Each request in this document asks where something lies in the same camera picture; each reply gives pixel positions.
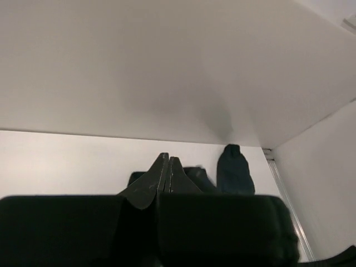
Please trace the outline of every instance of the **metal strip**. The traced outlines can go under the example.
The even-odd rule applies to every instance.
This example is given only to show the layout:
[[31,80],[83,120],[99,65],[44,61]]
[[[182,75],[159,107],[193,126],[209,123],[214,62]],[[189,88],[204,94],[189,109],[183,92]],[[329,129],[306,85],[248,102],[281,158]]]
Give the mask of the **metal strip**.
[[274,160],[267,160],[267,162],[268,162],[268,165],[269,165],[271,172],[273,174],[274,180],[277,184],[278,190],[282,196],[282,199],[284,200],[284,203],[290,210],[293,226],[294,226],[296,234],[300,240],[300,244],[301,244],[303,250],[305,251],[306,256],[308,257],[308,260],[315,261],[315,257],[313,255],[312,249],[308,243],[308,240],[305,236],[305,232],[300,224],[300,221],[295,213],[293,205],[291,204],[288,193],[287,193],[285,186],[284,186],[284,184],[281,180],[281,177],[279,175],[276,163],[274,162]]

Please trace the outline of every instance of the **metal edge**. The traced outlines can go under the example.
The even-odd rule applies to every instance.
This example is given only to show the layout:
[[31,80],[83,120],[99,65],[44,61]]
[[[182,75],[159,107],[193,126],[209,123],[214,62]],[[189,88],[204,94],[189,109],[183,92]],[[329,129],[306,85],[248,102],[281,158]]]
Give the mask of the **metal edge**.
[[267,163],[271,169],[272,175],[273,175],[274,180],[277,184],[277,187],[278,187],[278,190],[282,196],[282,199],[284,200],[284,203],[290,210],[293,226],[294,226],[296,234],[300,240],[300,244],[301,244],[303,250],[305,251],[306,256],[308,257],[308,260],[315,261],[314,254],[313,254],[312,249],[308,243],[308,240],[307,240],[305,232],[300,224],[298,216],[296,215],[293,205],[289,199],[287,190],[285,189],[285,186],[284,186],[282,179],[279,175],[276,163],[274,160],[271,160],[271,159],[267,160]]

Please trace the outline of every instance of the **ceiling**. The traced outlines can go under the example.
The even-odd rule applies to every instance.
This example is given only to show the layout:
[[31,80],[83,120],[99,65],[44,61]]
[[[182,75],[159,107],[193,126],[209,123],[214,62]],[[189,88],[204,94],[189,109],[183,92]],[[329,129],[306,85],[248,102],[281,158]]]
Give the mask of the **ceiling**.
[[2,0],[0,128],[275,147],[356,97],[356,36],[292,0]]

